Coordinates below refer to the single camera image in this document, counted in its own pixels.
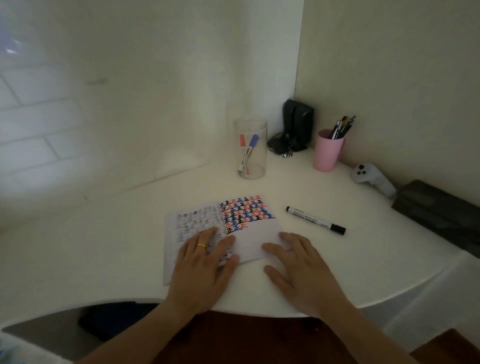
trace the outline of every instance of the black electronic device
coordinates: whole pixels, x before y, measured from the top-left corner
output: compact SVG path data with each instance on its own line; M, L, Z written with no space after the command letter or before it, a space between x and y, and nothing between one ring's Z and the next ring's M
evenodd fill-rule
M397 193L392 208L480 258L480 207L416 180Z
M268 141L268 148L276 154L300 152L307 149L312 138L313 108L294 100L283 104L283 132Z

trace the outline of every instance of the game controller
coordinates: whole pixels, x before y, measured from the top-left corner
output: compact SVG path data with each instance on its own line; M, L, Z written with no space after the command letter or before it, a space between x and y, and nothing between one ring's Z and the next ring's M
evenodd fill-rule
M393 197L396 194L393 184L371 163L362 163L356 166L352 170L351 177L356 183L369 182L373 184L387 197Z

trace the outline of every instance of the hand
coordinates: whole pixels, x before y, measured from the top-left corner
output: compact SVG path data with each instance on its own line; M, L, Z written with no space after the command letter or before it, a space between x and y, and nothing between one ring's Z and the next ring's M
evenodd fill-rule
M267 243L262 247L280 259L287 269L288 279L272 266L266 266L264 271L297 310L308 316L325 319L339 308L350 305L310 240L286 232L281 232L280 237L290 243L295 257L280 245Z
M200 244L208 246L216 230L213 227L201 231L187 240L179 251L168 296L162 306L180 315L183 324L213 307L238 265L239 257L233 255L217 274L219 260L235 242L235 237L230 235L220 240L210 255L206 255L206 248Z

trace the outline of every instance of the black marker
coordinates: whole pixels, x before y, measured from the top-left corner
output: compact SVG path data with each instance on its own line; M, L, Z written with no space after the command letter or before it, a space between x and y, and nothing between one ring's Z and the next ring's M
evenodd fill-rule
M299 218L303 218L305 220L311 221L314 224L324 226L327 229L329 229L331 231L334 231L334 232L336 232L337 234L340 234L340 235L344 235L345 232L347 231L347 229L342 228L339 225L332 224L331 222L322 220L321 218L316 218L313 215L307 214L306 212L300 211L300 210L298 210L296 208L293 208L293 207L290 207L290 206L287 206L287 212L289 214L298 216Z

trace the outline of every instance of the forearm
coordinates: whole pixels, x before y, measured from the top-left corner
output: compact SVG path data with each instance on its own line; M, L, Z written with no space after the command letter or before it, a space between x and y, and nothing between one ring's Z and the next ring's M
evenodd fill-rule
M77 364L150 364L187 322L160 305Z
M359 364L418 364L350 303L324 317Z

